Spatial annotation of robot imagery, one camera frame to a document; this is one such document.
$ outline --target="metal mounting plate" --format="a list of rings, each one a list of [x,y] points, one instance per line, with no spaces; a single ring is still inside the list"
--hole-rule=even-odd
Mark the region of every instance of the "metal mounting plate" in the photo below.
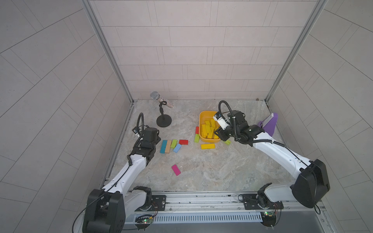
[[[245,197],[248,197],[248,198],[251,198],[251,199],[256,199],[256,194],[242,194],[242,197],[245,198]],[[283,204],[281,202],[276,202],[277,204],[277,207],[278,209],[283,209]],[[244,202],[244,206],[245,206],[245,210],[263,210],[263,211],[266,211],[266,209],[263,209],[261,208],[258,203],[256,203],[255,201],[251,201],[250,199],[248,199],[248,201],[245,203]],[[271,205],[269,205],[269,208],[267,210],[274,210],[275,209],[275,204],[273,202],[271,202]]]
[[[155,202],[155,206],[158,207],[158,211],[164,211],[165,209],[165,206],[166,206],[166,195],[152,195],[151,196],[151,202]],[[135,212],[143,212],[143,210],[141,210],[140,208],[137,208],[135,210]],[[154,206],[152,205],[150,207],[150,209],[146,210],[146,211],[155,211],[155,208]]]

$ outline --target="pink wooden block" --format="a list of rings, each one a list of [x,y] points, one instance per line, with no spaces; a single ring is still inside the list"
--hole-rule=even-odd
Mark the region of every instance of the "pink wooden block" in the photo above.
[[[172,170],[173,172],[175,172],[175,175],[178,176],[181,174],[181,171],[179,170],[179,168],[175,165],[172,166]]]

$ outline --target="black cable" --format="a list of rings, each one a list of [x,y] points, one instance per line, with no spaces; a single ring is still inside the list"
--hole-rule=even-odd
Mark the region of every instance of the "black cable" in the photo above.
[[[218,105],[219,112],[220,112],[220,114],[222,115],[222,118],[225,120],[225,117],[223,116],[223,114],[222,114],[222,110],[221,110],[221,107],[220,107],[222,103],[224,103],[224,104],[227,106],[229,112],[231,113],[231,116],[232,116],[232,119],[233,119],[233,131],[234,131],[235,139],[236,139],[239,143],[242,143],[242,142],[240,141],[240,138],[237,136],[236,117],[234,116],[231,107],[229,106],[229,104],[228,104],[225,100],[221,100],[221,101],[219,102],[219,105]]]
[[[320,210],[320,207],[315,203],[315,205],[313,206],[313,208],[315,209],[315,212],[316,214],[320,215],[321,214],[321,210]]]
[[[137,118],[137,123],[136,123],[136,127],[139,128],[139,122],[140,122],[140,118],[141,118],[141,134],[140,134],[140,137],[137,139],[137,141],[135,142],[135,145],[133,148],[137,147],[138,146],[138,143],[140,141],[140,139],[142,138],[142,135],[144,134],[144,114],[143,113],[140,113],[138,118]]]
[[[307,164],[305,164],[298,156],[296,156],[296,154],[294,154],[289,148],[287,148],[285,146],[285,144],[282,144],[281,142],[277,142],[277,141],[272,141],[270,139],[258,139],[258,140],[253,140],[253,141],[247,141],[247,142],[240,142],[241,144],[252,144],[252,143],[258,143],[258,142],[269,142],[269,143],[273,143],[275,145],[278,145],[278,146],[281,146],[281,147],[284,147],[286,148],[288,151],[290,151],[298,160],[300,160],[304,165],[306,165],[308,167]]]
[[[254,202],[259,202],[258,199],[254,199],[254,198],[251,198],[251,197],[248,197],[248,196],[244,196],[243,194],[238,195],[237,198],[238,198],[238,200],[239,200],[240,202],[244,202],[244,201],[247,201],[247,200],[252,200],[252,201],[254,201]]]
[[[123,173],[123,175],[118,179],[118,181],[124,176],[124,174],[126,174],[126,172],[128,171],[128,169],[130,168],[130,166],[128,166],[127,170]],[[114,186],[116,186],[118,184],[118,181],[115,182],[113,184],[113,186],[111,186],[108,190],[106,190],[103,194],[101,194],[98,198],[96,198],[94,201],[92,201],[91,203],[89,203],[82,211],[80,211],[80,213],[77,215],[77,217],[75,218],[74,222],[72,223],[72,227],[71,227],[71,232],[74,233],[74,225],[75,225],[75,222],[76,220],[78,219],[78,217],[83,213],[83,211],[85,211],[87,209],[88,206],[92,205],[94,202],[96,202],[97,200],[99,200],[100,198],[102,198],[109,190],[111,190]]]

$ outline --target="microphone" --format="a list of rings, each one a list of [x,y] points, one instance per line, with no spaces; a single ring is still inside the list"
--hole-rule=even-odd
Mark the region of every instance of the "microphone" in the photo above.
[[[153,99],[153,100],[158,100],[160,103],[162,103],[162,101],[166,101],[167,102],[167,106],[170,107],[170,108],[173,108],[173,103],[171,103],[168,99],[165,99],[163,98],[162,96],[159,95],[158,92],[156,91],[152,91],[150,93],[150,97]]]

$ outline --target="teal wooden block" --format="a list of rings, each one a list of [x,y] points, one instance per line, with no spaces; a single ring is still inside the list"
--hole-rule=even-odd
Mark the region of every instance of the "teal wooden block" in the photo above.
[[[161,150],[160,150],[161,154],[164,154],[164,151],[166,150],[166,146],[167,146],[167,140],[163,140]]]

